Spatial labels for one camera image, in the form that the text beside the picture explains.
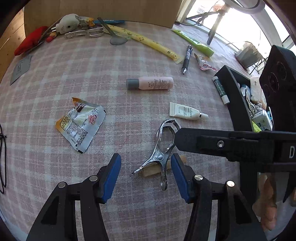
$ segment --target gray bottle cap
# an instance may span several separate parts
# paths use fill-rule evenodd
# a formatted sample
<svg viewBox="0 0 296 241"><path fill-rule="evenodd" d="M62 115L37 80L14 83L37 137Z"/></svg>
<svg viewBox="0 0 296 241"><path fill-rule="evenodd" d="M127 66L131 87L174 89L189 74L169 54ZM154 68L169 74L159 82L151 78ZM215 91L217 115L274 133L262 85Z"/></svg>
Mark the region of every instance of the gray bottle cap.
<svg viewBox="0 0 296 241"><path fill-rule="evenodd" d="M126 88L128 90L139 89L139 79L126 79Z"/></svg>

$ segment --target blue rubber pad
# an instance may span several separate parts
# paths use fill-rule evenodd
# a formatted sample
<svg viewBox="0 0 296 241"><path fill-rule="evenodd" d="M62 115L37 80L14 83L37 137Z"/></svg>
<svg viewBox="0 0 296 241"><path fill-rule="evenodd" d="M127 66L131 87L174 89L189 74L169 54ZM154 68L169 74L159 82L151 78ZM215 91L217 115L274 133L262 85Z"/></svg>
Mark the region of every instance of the blue rubber pad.
<svg viewBox="0 0 296 241"><path fill-rule="evenodd" d="M118 177L120 168L121 168L121 156L117 155L117 157L114 161L114 164L111 167L111 170L110 170L110 172L107 176L107 179L104 183L104 194L102 196L102 201L104 203L106 203L107 200L109 198L111 198L111 196L112 196L112 192L114 190L115 183L117 181L117 177Z"/></svg>
<svg viewBox="0 0 296 241"><path fill-rule="evenodd" d="M185 200L186 203L189 203L190 196L188 194L188 182L184 176L180 164L178 163L174 155L171 156L170 163L181 197Z"/></svg>

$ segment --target white tube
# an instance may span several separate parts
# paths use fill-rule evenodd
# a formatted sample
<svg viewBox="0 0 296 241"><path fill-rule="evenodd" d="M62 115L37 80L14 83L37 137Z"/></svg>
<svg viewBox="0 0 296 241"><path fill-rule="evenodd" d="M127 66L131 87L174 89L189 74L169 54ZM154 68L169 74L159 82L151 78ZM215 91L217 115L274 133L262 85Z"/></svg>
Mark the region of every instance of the white tube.
<svg viewBox="0 0 296 241"><path fill-rule="evenodd" d="M209 118L207 114L201 113L197 109L182 104L175 104L173 102L170 102L170 116L180 117L187 120Z"/></svg>

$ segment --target wooden floor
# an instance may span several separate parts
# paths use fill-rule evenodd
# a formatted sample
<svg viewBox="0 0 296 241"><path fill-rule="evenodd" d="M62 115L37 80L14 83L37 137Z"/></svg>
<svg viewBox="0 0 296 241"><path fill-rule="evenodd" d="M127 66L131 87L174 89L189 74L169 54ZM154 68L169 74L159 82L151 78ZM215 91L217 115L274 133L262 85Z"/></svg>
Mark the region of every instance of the wooden floor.
<svg viewBox="0 0 296 241"><path fill-rule="evenodd" d="M0 82L15 56L15 49L24 39L24 13L20 10L0 38Z"/></svg>

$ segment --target coffee mate logo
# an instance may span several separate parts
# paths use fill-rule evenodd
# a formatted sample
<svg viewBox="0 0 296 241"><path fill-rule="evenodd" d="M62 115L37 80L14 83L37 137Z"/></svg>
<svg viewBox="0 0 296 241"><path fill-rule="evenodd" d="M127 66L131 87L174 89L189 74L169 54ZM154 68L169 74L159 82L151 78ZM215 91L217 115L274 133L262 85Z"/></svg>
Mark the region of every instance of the coffee mate logo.
<svg viewBox="0 0 296 241"><path fill-rule="evenodd" d="M96 115L89 115L88 120L91 125L94 125L96 122Z"/></svg>

